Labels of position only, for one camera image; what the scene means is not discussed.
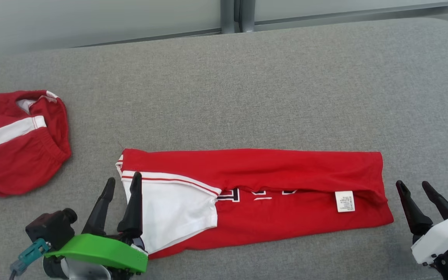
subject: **clothing tag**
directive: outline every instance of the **clothing tag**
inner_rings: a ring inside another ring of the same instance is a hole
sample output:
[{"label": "clothing tag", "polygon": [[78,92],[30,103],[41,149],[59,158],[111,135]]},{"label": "clothing tag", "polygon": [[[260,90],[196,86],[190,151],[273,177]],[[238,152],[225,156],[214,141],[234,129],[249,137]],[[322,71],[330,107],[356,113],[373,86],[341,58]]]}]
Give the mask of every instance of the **clothing tag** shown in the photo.
[{"label": "clothing tag", "polygon": [[336,198],[336,207],[338,212],[352,212],[355,211],[354,205],[354,193],[349,191],[336,191],[334,192]]},{"label": "clothing tag", "polygon": [[30,106],[34,105],[36,101],[30,99],[20,99],[16,102],[16,104],[25,111],[25,113],[30,115]]}]

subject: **care label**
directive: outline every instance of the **care label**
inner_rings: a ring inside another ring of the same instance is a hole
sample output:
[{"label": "care label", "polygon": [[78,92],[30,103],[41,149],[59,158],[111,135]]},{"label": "care label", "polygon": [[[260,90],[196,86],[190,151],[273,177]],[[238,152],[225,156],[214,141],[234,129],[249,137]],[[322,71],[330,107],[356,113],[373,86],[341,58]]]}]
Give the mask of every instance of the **care label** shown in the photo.
[{"label": "care label", "polygon": [[352,212],[355,211],[354,205],[354,193],[349,191],[336,191],[334,192],[336,198],[336,207],[338,212]]}]

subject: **cable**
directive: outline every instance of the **cable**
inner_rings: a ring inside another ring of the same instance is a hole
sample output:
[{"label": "cable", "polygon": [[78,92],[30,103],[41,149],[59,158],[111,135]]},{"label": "cable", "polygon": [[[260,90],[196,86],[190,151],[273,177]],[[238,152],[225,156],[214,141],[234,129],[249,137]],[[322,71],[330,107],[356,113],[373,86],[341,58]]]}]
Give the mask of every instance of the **cable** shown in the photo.
[{"label": "cable", "polygon": [[11,272],[11,275],[9,276],[9,280],[14,280],[16,275],[16,270]]}]

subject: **teal connector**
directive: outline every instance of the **teal connector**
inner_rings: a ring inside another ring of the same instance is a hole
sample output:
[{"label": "teal connector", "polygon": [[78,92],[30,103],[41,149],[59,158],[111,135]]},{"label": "teal connector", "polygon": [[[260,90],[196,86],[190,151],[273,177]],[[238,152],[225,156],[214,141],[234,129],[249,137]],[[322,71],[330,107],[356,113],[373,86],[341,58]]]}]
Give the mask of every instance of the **teal connector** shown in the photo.
[{"label": "teal connector", "polygon": [[18,261],[11,264],[9,269],[16,272],[16,276],[22,275],[28,266],[39,259],[44,253],[50,250],[50,246],[44,239],[37,239],[29,248],[25,249],[19,256]]}]

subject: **white wall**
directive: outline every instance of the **white wall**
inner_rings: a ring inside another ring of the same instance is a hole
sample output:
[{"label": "white wall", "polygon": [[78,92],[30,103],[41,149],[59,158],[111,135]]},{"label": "white wall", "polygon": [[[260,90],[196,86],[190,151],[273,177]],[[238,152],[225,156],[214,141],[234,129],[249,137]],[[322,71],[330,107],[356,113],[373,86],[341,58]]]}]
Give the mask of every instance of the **white wall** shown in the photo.
[{"label": "white wall", "polygon": [[0,56],[220,27],[219,0],[0,0]]},{"label": "white wall", "polygon": [[448,0],[256,0],[255,21],[295,18],[315,14],[364,11],[409,5],[447,2]]}]

